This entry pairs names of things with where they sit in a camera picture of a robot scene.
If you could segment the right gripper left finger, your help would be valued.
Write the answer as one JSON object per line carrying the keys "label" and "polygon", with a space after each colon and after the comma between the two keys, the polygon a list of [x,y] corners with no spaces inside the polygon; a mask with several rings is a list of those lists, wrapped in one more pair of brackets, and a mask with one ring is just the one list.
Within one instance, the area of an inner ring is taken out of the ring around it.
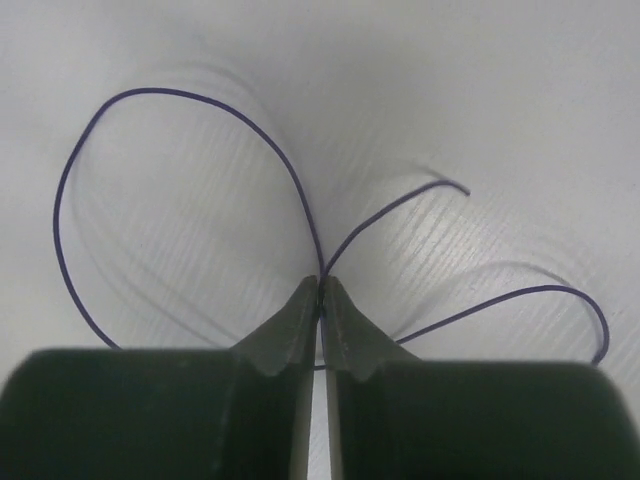
{"label": "right gripper left finger", "polygon": [[317,282],[228,349],[41,350],[1,393],[5,479],[303,479]]}

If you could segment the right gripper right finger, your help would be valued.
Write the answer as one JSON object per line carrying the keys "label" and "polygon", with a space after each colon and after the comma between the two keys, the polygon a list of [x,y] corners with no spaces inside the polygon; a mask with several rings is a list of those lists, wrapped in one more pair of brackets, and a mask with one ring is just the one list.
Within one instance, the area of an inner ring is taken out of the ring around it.
{"label": "right gripper right finger", "polygon": [[426,361],[324,286],[336,479],[635,479],[639,436],[597,368]]}

